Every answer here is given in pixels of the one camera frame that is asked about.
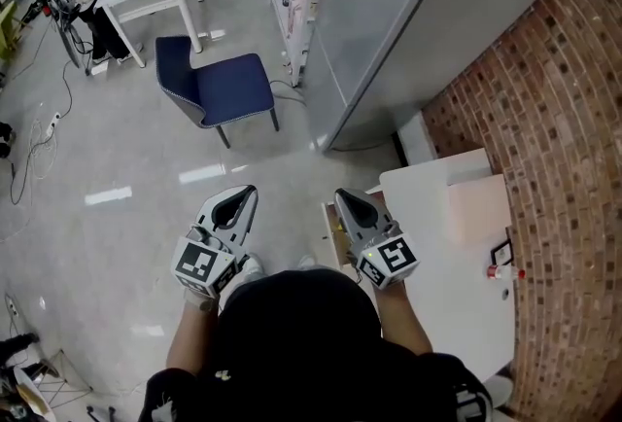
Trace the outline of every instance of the gray refrigerator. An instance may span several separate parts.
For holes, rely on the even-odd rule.
[[[388,138],[535,0],[320,0],[302,89],[321,151]]]

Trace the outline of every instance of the blue chair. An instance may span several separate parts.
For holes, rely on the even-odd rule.
[[[190,37],[160,37],[155,65],[162,90],[197,126],[215,128],[228,149],[223,124],[269,111],[279,131],[270,82],[256,53],[192,69]]]

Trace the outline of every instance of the tiled floor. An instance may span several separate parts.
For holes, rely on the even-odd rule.
[[[204,41],[203,53],[192,54],[194,65],[257,52],[271,79],[286,78],[283,40],[267,0],[190,3],[198,31],[225,32]],[[32,60],[46,23],[36,20],[14,75]],[[239,184],[258,187],[259,208],[247,241],[269,272],[310,253],[328,264],[320,202],[340,186],[371,188],[380,172],[398,164],[390,145],[320,155],[303,106],[289,100],[276,104],[280,133],[268,115],[232,123],[225,127],[232,145],[227,150],[215,131],[195,127],[157,85],[154,38],[184,33],[179,11],[140,18],[126,28],[130,38],[145,43],[147,68],[133,61],[111,64],[107,74],[93,78],[67,69],[74,102],[57,129],[55,162],[44,180],[29,176],[33,191],[29,181],[18,207],[8,196],[9,165],[0,164],[0,238],[9,237],[0,244],[0,290],[17,298],[44,351],[63,348],[100,393],[92,403],[114,404],[121,420],[135,420],[143,382],[163,367],[182,306],[182,290],[168,270],[172,251],[207,196]],[[0,121],[19,135],[13,154],[19,180],[33,121],[46,127],[54,112],[68,106],[61,80],[67,56],[59,44],[50,29],[34,65],[0,96]],[[38,176],[52,157],[53,148],[35,158]],[[181,173],[200,168],[210,176],[180,182]],[[124,187],[131,197],[85,205],[88,194]],[[8,317],[0,323],[0,334],[7,336]],[[85,420],[82,409],[68,405],[58,414],[61,420]]]

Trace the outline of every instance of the red brick wall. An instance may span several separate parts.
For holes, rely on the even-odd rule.
[[[622,390],[622,0],[538,0],[425,110],[441,156],[505,175],[519,420],[599,420]]]

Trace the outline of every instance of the black pants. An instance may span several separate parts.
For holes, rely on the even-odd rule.
[[[12,356],[30,346],[35,341],[35,337],[34,334],[22,334],[0,341],[0,368],[4,367]],[[23,367],[22,370],[28,377],[34,380],[40,373],[46,373],[48,368],[41,363],[36,363]]]
[[[78,14],[80,19],[93,34],[93,59],[100,59],[109,53],[115,59],[123,59],[129,55],[129,50],[117,33],[115,26],[110,22],[103,9],[93,9],[95,3]]]
[[[5,142],[9,142],[9,140],[11,140],[12,131],[13,129],[11,128],[10,125],[6,123],[0,123],[0,138],[4,140]],[[8,158],[10,153],[11,153],[11,147],[9,147],[9,144],[0,143],[0,158],[1,159]]]
[[[4,366],[13,355],[23,351],[35,341],[36,335],[22,334],[0,342],[0,366]]]

